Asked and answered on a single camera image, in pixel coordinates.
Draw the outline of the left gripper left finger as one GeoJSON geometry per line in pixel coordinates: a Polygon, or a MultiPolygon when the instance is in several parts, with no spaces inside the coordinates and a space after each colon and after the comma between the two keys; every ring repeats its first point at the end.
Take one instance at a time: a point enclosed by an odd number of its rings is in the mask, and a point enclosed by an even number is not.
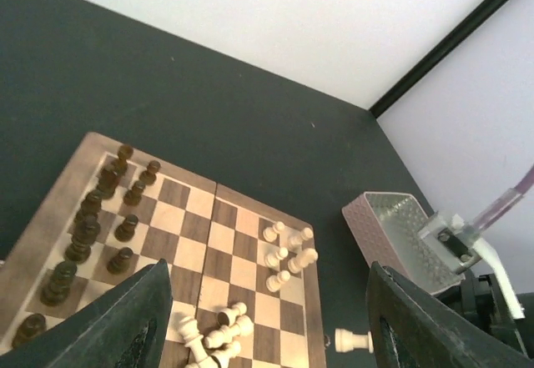
{"type": "Polygon", "coordinates": [[[165,260],[1,356],[2,367],[158,367],[173,304],[165,260]]]}

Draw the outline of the white rook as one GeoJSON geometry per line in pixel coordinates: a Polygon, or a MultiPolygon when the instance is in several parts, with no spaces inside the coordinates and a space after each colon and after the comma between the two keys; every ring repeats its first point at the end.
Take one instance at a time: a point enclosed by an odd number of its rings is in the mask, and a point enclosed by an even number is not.
{"type": "Polygon", "coordinates": [[[304,228],[300,231],[295,231],[290,234],[287,239],[287,248],[289,250],[297,250],[305,241],[314,237],[314,232],[311,228],[304,228]]]}

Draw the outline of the white piece off board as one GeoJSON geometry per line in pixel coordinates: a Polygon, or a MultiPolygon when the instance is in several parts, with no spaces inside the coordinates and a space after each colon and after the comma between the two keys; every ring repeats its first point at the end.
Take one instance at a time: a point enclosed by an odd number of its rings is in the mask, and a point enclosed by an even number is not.
{"type": "Polygon", "coordinates": [[[365,334],[356,334],[350,330],[335,329],[335,351],[347,353],[353,350],[367,350],[374,353],[372,334],[368,331],[365,334]]]}

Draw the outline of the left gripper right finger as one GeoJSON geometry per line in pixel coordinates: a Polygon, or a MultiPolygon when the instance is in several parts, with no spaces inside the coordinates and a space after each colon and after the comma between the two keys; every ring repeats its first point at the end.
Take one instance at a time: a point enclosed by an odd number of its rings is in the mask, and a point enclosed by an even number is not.
{"type": "Polygon", "coordinates": [[[379,367],[530,365],[530,319],[512,319],[494,274],[434,296],[375,262],[366,299],[379,367]]]}

